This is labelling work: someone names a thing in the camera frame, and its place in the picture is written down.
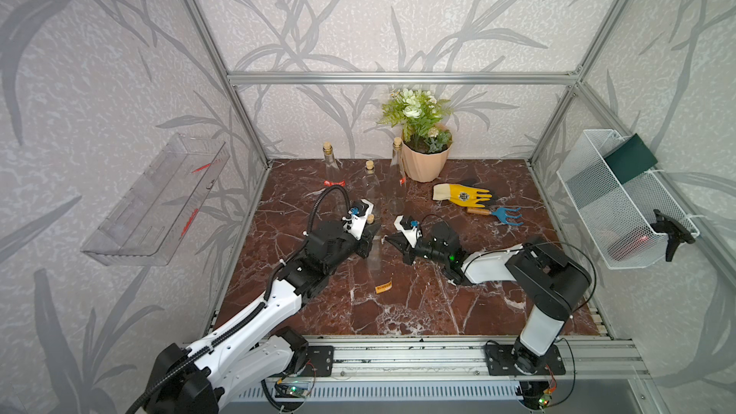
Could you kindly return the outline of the short glass bottle gold label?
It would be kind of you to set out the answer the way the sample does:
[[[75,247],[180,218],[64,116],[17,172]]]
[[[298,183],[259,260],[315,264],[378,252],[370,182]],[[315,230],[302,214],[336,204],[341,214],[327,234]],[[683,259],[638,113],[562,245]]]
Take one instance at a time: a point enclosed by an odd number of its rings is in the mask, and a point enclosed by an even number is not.
[[[367,160],[365,162],[362,184],[365,191],[365,198],[374,205],[373,214],[379,218],[381,216],[381,184],[376,175],[376,167],[373,160]]]

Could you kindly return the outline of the peeled gold label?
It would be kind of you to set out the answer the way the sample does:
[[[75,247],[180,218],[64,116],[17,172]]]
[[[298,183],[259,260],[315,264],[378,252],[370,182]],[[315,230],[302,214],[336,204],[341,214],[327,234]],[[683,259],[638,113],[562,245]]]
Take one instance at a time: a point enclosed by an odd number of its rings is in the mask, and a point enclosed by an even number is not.
[[[387,283],[384,283],[382,285],[375,286],[375,293],[381,294],[387,291],[390,291],[393,287],[393,283],[391,281],[388,281]]]

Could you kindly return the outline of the pink flower pot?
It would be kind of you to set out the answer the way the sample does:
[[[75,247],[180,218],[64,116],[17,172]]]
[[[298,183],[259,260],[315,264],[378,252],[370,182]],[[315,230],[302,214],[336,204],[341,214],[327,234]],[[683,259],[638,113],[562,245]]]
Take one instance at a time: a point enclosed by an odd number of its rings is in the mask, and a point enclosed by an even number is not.
[[[452,139],[439,153],[414,151],[402,140],[402,164],[407,177],[417,182],[431,182],[440,176],[452,150]]]

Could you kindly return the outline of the dark green card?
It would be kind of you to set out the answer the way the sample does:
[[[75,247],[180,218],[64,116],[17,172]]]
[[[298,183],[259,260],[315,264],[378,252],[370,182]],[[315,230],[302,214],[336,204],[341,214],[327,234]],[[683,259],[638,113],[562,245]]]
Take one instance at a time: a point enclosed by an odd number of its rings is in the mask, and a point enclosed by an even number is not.
[[[659,163],[638,134],[612,149],[604,160],[620,184],[628,183]]]

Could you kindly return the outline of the black spray bottle trigger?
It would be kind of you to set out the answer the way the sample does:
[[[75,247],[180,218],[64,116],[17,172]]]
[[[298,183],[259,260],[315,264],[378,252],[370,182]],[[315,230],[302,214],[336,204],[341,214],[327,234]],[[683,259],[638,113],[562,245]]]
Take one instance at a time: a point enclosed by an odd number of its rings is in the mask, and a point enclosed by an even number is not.
[[[655,209],[654,213],[655,221],[651,223],[651,228],[655,233],[665,234],[668,237],[665,262],[672,263],[679,246],[683,243],[693,245],[696,238],[678,220],[663,214],[659,209]]]

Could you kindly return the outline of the white mesh wall basket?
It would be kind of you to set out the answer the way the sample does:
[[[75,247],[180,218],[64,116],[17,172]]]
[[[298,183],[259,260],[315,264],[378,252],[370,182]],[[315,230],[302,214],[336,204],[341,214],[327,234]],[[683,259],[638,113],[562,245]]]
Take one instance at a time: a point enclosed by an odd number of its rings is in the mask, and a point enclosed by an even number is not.
[[[700,235],[653,168],[626,184],[613,175],[604,156],[629,137],[615,130],[584,130],[557,172],[610,269],[665,261],[668,237],[651,228],[655,209],[678,220],[696,239]]]

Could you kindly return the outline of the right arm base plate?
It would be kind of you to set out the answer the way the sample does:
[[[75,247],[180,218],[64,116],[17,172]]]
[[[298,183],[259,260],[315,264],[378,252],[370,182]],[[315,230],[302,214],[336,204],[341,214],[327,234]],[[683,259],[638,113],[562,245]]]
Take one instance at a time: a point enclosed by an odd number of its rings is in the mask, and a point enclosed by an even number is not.
[[[483,352],[490,376],[564,376],[567,373],[556,345],[545,355],[537,356],[520,344],[487,341]]]

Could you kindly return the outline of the aluminium front rail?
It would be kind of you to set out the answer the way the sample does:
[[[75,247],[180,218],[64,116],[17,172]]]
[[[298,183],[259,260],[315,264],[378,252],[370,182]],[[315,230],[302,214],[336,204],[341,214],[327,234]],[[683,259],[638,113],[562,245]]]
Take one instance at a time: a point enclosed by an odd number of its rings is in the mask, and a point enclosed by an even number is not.
[[[484,345],[489,337],[379,337],[308,335],[310,346],[332,346],[328,381],[485,381],[491,380]],[[556,381],[649,379],[650,371],[630,340],[566,337],[558,344],[565,373]]]

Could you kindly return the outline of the yellow gardening glove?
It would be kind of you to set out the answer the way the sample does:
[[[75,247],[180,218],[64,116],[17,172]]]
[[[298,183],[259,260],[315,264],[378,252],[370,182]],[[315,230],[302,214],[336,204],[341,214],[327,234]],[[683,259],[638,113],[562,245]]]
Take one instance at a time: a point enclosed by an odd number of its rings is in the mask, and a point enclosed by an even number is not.
[[[464,208],[482,208],[492,199],[489,190],[469,187],[462,184],[441,183],[432,189],[432,199],[449,201]]]

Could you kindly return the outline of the blue hand rake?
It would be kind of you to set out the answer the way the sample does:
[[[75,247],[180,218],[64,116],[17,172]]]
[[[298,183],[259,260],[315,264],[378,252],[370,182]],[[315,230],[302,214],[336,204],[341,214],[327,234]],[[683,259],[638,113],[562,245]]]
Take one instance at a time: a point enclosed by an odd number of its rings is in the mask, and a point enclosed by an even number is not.
[[[520,208],[498,207],[494,210],[486,208],[468,208],[467,212],[479,216],[493,216],[498,219],[501,224],[509,226],[522,226]]]

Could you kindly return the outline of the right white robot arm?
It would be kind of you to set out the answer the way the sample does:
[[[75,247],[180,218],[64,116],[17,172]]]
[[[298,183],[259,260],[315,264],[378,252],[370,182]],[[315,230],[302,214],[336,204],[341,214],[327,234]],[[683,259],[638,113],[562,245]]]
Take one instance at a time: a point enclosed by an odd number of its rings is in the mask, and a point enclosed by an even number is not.
[[[469,253],[446,222],[425,231],[417,220],[399,216],[395,228],[397,232],[385,241],[398,249],[408,265],[418,258],[434,262],[450,283],[461,287],[490,282],[512,282],[521,287],[533,307],[512,355],[515,366],[525,374],[534,373],[547,357],[592,285],[585,268],[541,237],[509,248]]]

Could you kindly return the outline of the clear plastic wall shelf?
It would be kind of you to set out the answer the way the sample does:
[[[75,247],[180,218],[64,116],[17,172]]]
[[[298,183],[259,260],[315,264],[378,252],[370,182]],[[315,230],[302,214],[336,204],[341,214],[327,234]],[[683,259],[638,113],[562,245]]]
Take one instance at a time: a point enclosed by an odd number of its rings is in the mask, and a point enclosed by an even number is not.
[[[174,134],[82,253],[104,266],[166,266],[229,158],[223,140]]]

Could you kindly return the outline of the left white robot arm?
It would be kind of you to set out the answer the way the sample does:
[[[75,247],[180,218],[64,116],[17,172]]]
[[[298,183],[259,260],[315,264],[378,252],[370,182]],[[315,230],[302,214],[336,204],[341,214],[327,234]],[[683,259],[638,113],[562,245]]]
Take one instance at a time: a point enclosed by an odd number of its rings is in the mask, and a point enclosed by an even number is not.
[[[309,345],[283,322],[318,296],[349,257],[367,257],[378,229],[369,215],[328,220],[307,232],[271,272],[262,296],[209,335],[159,353],[128,412],[218,413],[253,383],[299,372]]]

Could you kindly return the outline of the glass bottle with red label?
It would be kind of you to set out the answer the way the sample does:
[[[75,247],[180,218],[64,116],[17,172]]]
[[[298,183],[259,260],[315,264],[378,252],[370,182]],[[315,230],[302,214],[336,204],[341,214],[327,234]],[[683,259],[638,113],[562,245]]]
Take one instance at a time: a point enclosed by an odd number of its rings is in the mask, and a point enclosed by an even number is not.
[[[325,174],[324,174],[324,185],[326,187],[330,187],[333,185],[340,185],[343,188],[346,187],[346,177],[343,170],[341,170],[340,165],[337,162],[337,159],[335,159],[334,155],[334,149],[330,142],[325,142],[323,144],[323,154],[324,154],[324,165],[325,165]],[[321,209],[323,210],[330,210],[333,215],[336,215],[337,217],[340,217],[345,210],[344,205],[344,199],[343,195],[340,191],[332,191],[325,197]]]

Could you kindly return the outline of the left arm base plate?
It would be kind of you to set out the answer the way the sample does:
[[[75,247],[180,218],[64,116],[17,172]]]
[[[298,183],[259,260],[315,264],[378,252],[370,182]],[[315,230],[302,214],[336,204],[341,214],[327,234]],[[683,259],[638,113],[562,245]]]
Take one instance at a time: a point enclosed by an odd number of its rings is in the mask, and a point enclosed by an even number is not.
[[[289,376],[327,378],[333,373],[335,347],[307,346],[298,349],[287,367]]]

